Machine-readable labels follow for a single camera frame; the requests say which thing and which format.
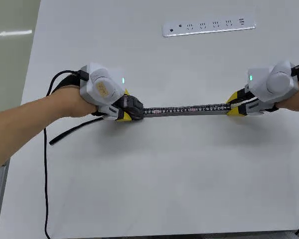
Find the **forearm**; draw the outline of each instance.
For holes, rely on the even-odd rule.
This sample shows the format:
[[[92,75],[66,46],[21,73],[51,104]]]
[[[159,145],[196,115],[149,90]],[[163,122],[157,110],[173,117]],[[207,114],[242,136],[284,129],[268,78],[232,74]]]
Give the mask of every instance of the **forearm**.
[[[0,166],[31,138],[62,116],[62,104],[53,95],[1,112]]]

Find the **tape measure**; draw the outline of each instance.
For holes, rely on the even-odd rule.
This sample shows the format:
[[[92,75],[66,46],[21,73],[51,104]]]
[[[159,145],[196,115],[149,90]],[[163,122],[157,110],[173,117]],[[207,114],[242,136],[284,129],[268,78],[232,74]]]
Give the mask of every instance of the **tape measure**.
[[[225,115],[230,111],[230,109],[230,104],[144,108],[144,117]]]

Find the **white table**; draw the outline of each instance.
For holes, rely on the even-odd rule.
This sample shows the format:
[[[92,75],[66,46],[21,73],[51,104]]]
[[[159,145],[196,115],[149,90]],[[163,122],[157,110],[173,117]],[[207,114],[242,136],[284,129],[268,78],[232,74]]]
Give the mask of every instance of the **white table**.
[[[253,12],[257,28],[163,38],[165,21]],[[22,103],[88,62],[146,107],[222,103],[246,71],[299,64],[299,1],[42,0]],[[48,137],[90,119],[62,119]],[[103,121],[48,147],[52,238],[299,227],[299,113]],[[43,134],[11,160],[0,239],[44,238]]]

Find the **wrist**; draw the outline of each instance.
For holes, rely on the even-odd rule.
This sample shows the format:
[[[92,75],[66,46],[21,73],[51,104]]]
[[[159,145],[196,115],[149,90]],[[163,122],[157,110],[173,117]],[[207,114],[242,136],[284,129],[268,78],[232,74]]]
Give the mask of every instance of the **wrist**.
[[[55,118],[54,120],[69,116],[68,103],[62,100],[61,97],[58,97],[57,94],[47,96],[46,98],[43,98],[43,100],[47,100],[47,104],[51,109],[53,117]]]

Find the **black strap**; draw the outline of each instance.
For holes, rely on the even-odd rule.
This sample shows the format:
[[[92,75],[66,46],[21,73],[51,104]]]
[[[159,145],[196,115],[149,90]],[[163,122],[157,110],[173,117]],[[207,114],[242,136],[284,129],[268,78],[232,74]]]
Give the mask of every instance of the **black strap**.
[[[52,91],[52,93],[54,93],[56,90],[60,89],[61,87],[64,86],[78,86],[80,87],[80,77],[76,76],[76,75],[68,75],[67,77],[65,77],[60,84],[55,87],[55,89]]]

